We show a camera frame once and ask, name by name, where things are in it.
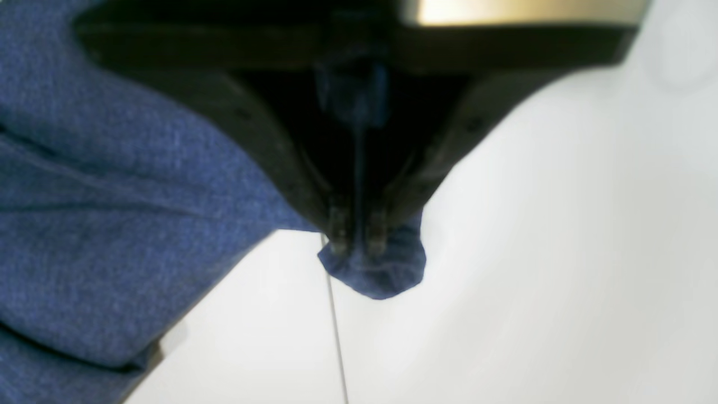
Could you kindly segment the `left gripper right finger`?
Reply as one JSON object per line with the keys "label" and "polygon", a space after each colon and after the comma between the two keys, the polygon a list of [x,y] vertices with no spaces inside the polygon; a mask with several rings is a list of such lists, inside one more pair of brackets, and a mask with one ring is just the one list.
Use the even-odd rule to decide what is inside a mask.
{"label": "left gripper right finger", "polygon": [[367,142],[367,253],[415,217],[449,172],[531,95],[625,59],[638,23],[393,26],[388,119]]}

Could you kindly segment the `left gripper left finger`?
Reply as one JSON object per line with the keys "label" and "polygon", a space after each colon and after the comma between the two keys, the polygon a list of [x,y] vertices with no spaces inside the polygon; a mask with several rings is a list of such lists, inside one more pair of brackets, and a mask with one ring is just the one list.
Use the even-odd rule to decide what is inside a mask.
{"label": "left gripper left finger", "polygon": [[289,204],[351,253],[351,133],[321,102],[308,26],[79,22],[98,66],[191,110],[259,164]]}

